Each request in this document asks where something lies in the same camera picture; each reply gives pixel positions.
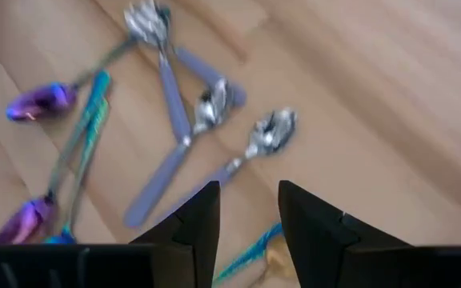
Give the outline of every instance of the black plastic object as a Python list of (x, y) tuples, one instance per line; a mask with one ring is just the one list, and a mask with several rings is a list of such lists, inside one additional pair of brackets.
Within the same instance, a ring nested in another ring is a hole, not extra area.
[(461, 247), (413, 247), (288, 181), (280, 217), (301, 287), (461, 287)]
[(130, 245), (0, 246), (0, 287), (210, 287), (219, 192), (208, 183)]

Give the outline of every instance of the iridescent spoon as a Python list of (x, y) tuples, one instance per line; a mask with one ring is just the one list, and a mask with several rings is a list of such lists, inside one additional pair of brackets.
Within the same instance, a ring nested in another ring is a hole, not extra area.
[(162, 197), (175, 172), (191, 147), (192, 142), (200, 135), (227, 119), (234, 104), (234, 95), (225, 79), (220, 79), (210, 90), (204, 91), (195, 107), (195, 124), (193, 133), (185, 136), (170, 152), (161, 166), (154, 172), (142, 192), (127, 209), (124, 222), (128, 226), (140, 226)]
[(70, 199), (70, 209), (66, 217), (66, 222), (62, 227), (60, 235), (49, 237), (45, 243), (49, 244), (75, 244), (74, 236), (74, 221), (78, 213), (78, 205), (82, 192), (83, 180), (86, 177), (86, 172), (90, 164), (90, 160), (94, 155), (95, 145), (100, 137), (102, 126), (108, 117), (109, 104), (106, 99), (100, 104), (97, 114), (90, 121), (86, 128), (86, 141), (83, 147), (81, 161), (79, 163), (78, 173), (75, 177), (74, 187)]
[(81, 73), (73, 82), (52, 82), (20, 94), (6, 108), (8, 119), (13, 121), (34, 121), (37, 118), (52, 116), (70, 110), (76, 102), (79, 89), (86, 85), (95, 74), (140, 41), (153, 42), (154, 40), (152, 39), (158, 37), (159, 31), (161, 29), (165, 30), (165, 28), (161, 27), (165, 25), (163, 21), (151, 22), (144, 20), (143, 14), (137, 14), (134, 10), (125, 10), (124, 15), (128, 25), (130, 22), (143, 23), (144, 21), (147, 24), (141, 27), (140, 33), (137, 33), (137, 30), (130, 26), (129, 36), (124, 41), (106, 54), (93, 68)]
[[(136, 38), (141, 38), (143, 42), (150, 46), (158, 48), (159, 73), (165, 92), (172, 130), (177, 142), (182, 142), (186, 136), (191, 135), (191, 127), (182, 104), (174, 72), (168, 60), (167, 50), (171, 47), (169, 41), (170, 9), (164, 5), (156, 5), (154, 1), (139, 2), (132, 4), (124, 16), (131, 34)], [(225, 78), (189, 51), (183, 48), (175, 48), (174, 51), (177, 58), (209, 87), (216, 86), (220, 79)], [(233, 83), (230, 84), (230, 88), (233, 90), (234, 105), (243, 106), (247, 96), (244, 89)]]
[(157, 223), (160, 223), (195, 196), (208, 182), (219, 181), (220, 186), (224, 186), (238, 172), (244, 162), (250, 161), (257, 156), (270, 156), (280, 152), (291, 140), (295, 132), (296, 122), (297, 114), (290, 108), (273, 111), (263, 120), (256, 122), (254, 129), (251, 131), (250, 143), (245, 150), (245, 154), (242, 157), (230, 160), (216, 170), (206, 178), (202, 185), (195, 187), (185, 198), (182, 198), (170, 208), (169, 212), (160, 217)]
[(106, 71), (99, 72), (94, 79), (92, 92), (86, 101), (81, 118), (54, 165), (45, 195), (26, 202), (10, 218), (0, 230), (0, 244), (28, 242), (42, 228), (49, 228), (58, 208), (57, 193), (62, 178), (62, 171), (66, 169), (67, 161), (72, 155), (81, 134), (97, 112), (109, 85), (110, 75)]

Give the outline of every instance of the wood grain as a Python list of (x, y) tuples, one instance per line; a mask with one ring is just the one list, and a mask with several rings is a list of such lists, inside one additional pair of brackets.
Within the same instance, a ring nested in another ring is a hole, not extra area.
[[(152, 218), (242, 153), (255, 120), (292, 106), (300, 123), (288, 149), (248, 163), (224, 189), (217, 270), (279, 220), (281, 179), (410, 243), (461, 244), (461, 2), (165, 3), (173, 43), (202, 55), (249, 98), (196, 142)], [(122, 41), (127, 5), (0, 0), (0, 223), (41, 193), (79, 112), (20, 126), (4, 119), (5, 104), (37, 84), (70, 81)], [(84, 242), (128, 242), (150, 228), (152, 221), (129, 230), (122, 215), (174, 146), (157, 62), (155, 50), (140, 46), (109, 68), (110, 119), (77, 229)], [(192, 110), (204, 85), (177, 62), (174, 70)]]

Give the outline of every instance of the fork handle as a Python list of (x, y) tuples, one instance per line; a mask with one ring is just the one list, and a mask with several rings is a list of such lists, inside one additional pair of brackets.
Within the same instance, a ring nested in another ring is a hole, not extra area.
[[(193, 73), (197, 74), (209, 87), (213, 87), (218, 80), (225, 78), (216, 69), (205, 63), (200, 57), (181, 46), (174, 48), (175, 55)], [(234, 105), (241, 107), (247, 101), (247, 92), (238, 84), (229, 82), (234, 91)]]

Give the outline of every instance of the utensil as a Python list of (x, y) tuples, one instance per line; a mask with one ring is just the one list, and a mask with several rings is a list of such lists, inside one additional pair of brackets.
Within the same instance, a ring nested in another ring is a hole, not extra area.
[[(224, 77), (186, 49), (173, 48), (169, 39), (171, 13), (168, 6), (157, 5), (153, 0), (139, 2), (131, 4), (124, 16), (131, 34), (158, 49), (159, 73), (172, 130), (177, 142), (185, 141), (184, 138), (191, 135), (191, 127), (168, 59), (169, 48), (189, 70), (197, 74), (209, 87), (216, 86), (217, 82)], [(244, 105), (246, 101), (244, 89), (235, 84), (231, 84), (230, 87), (234, 90), (235, 105)]]
[(266, 248), (266, 268), (248, 287), (259, 287), (267, 278), (296, 279), (296, 269), (286, 238), (283, 235), (272, 238)]
[(45, 243), (49, 244), (75, 244), (74, 237), (74, 221), (78, 213), (78, 205), (82, 192), (82, 183), (86, 177), (87, 168), (94, 155), (95, 146), (100, 137), (102, 126), (108, 117), (109, 104), (106, 99), (103, 99), (94, 118), (90, 120), (86, 128), (86, 141), (81, 155), (78, 172), (74, 180), (74, 187), (70, 199), (70, 209), (66, 217), (65, 224), (62, 227), (60, 235), (49, 237)]
[(256, 122), (254, 129), (251, 131), (250, 142), (244, 155), (231, 159), (227, 164), (216, 170), (202, 182), (202, 185), (195, 187), (185, 198), (182, 198), (170, 208), (169, 212), (163, 215), (157, 223), (160, 223), (195, 196), (208, 182), (219, 181), (220, 186), (224, 186), (238, 172), (244, 162), (250, 161), (257, 156), (269, 156), (280, 152), (291, 140), (295, 132), (297, 119), (296, 112), (291, 108), (284, 108), (273, 111), (264, 119)]
[(54, 165), (46, 193), (39, 198), (26, 202), (22, 208), (10, 218), (0, 230), (0, 244), (19, 244), (28, 242), (40, 230), (50, 228), (50, 224), (55, 218), (58, 210), (57, 193), (62, 178), (62, 172), (66, 169), (67, 161), (70, 156), (72, 156), (82, 132), (97, 113), (109, 85), (110, 75), (106, 71), (99, 72), (94, 79), (90, 97), (86, 101), (81, 117)]
[(127, 38), (108, 52), (94, 67), (84, 71), (70, 83), (52, 82), (20, 94), (8, 104), (6, 116), (12, 121), (26, 122), (71, 110), (78, 98), (79, 89), (100, 70), (133, 47), (136, 42), (136, 38)]
[(266, 249), (271, 239), (276, 238), (283, 234), (282, 224), (275, 223), (268, 231), (251, 246), (249, 246), (243, 253), (241, 253), (232, 263), (226, 266), (216, 277), (213, 279), (213, 287), (223, 284), (228, 279), (233, 278), (237, 273), (246, 269), (251, 263), (266, 255)]
[(200, 134), (225, 122), (234, 104), (233, 92), (227, 81), (220, 78), (212, 89), (202, 93), (194, 109), (195, 124), (191, 135), (184, 137), (170, 152), (162, 165), (154, 172), (149, 183), (127, 209), (124, 216), (126, 225), (139, 226), (146, 220), (174, 177), (192, 142)]

